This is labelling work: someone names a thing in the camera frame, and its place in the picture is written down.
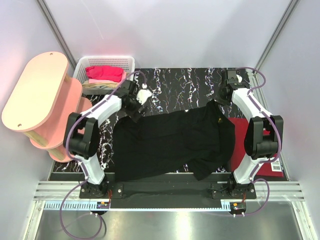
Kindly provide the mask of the black t-shirt with daisy print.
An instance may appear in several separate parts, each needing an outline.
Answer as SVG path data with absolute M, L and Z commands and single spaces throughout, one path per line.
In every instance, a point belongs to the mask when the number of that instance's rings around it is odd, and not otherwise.
M 188 111 L 118 120 L 112 133 L 116 181 L 172 173 L 184 165 L 201 181 L 225 165 L 236 143 L 235 125 L 214 100 Z

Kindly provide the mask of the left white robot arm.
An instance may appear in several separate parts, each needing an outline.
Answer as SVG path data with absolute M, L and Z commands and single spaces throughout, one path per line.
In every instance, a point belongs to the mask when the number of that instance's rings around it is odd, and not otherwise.
M 67 155 L 79 163 L 84 173 L 79 194 L 81 199 L 111 196 L 108 178 L 101 169 L 97 155 L 102 123 L 119 111 L 124 111 L 137 122 L 145 115 L 145 104 L 151 96 L 152 92 L 146 83 L 138 87 L 135 82 L 125 80 L 88 110 L 69 114 L 63 146 Z

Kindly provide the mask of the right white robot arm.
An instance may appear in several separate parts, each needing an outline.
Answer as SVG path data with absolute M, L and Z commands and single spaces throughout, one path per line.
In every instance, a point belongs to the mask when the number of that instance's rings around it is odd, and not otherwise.
M 243 144 L 244 157 L 227 182 L 226 192 L 236 199 L 253 190 L 255 175 L 264 164 L 278 160 L 282 150 L 284 120 L 259 103 L 253 95 L 253 88 L 241 80 L 236 69 L 222 71 L 215 101 L 221 105 L 236 105 L 248 121 Z

